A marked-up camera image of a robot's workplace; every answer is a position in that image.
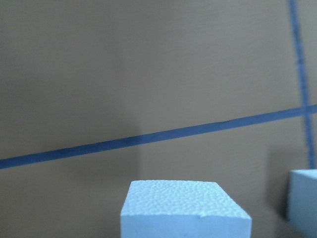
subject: styrofoam block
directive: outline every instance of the styrofoam block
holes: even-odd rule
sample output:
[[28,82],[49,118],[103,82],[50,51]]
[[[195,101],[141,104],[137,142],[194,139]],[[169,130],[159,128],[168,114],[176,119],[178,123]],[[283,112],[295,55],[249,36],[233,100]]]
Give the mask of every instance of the styrofoam block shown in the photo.
[[215,182],[133,181],[121,238],[249,238],[251,217]]
[[317,238],[317,170],[293,170],[288,219],[303,234]]

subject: blue line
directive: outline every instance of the blue line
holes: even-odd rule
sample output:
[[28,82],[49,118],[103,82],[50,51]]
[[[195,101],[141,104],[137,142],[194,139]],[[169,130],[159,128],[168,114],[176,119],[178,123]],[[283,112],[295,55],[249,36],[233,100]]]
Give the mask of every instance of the blue line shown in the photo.
[[305,136],[306,144],[308,147],[308,164],[310,169],[314,169],[315,166],[315,145],[313,136],[313,126],[310,118],[309,109],[309,93],[308,93],[308,82],[307,72],[304,58],[303,42],[301,39],[300,22],[297,14],[297,3],[296,0],[289,0],[290,17],[293,28],[293,38],[295,51],[297,56],[297,71],[300,80],[300,91],[302,96],[302,108],[304,111],[304,124],[305,124]]
[[0,160],[0,169],[16,167],[21,165],[33,164],[38,162],[57,160],[62,158],[68,158],[72,156],[85,155],[90,153],[96,153],[107,150],[114,150],[119,148],[125,148],[135,145],[142,145],[157,141],[164,141],[170,139],[176,139],[180,137],[199,135],[203,133],[209,133],[220,130],[227,130],[232,128],[238,128],[242,126],[255,125],[269,121],[293,118],[302,116],[304,113],[303,108],[288,109],[273,113],[266,113],[256,116],[250,116],[245,118],[233,119],[224,122],[214,122],[190,127],[184,127],[174,130],[167,130],[161,132],[155,132],[151,134],[138,135],[127,137],[123,139],[110,140],[105,142],[99,142],[88,145],[81,145],[71,148],[65,148],[60,150],[53,150],[43,153],[18,156],[8,159]]

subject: foam block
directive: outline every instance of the foam block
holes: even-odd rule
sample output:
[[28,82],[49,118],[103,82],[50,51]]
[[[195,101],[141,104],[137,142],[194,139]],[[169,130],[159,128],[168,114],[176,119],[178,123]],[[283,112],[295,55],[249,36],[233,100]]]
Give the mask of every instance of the foam block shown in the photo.
[[215,182],[133,181],[121,238],[249,238],[251,217]]
[[291,171],[288,219],[303,234],[317,238],[317,170]]

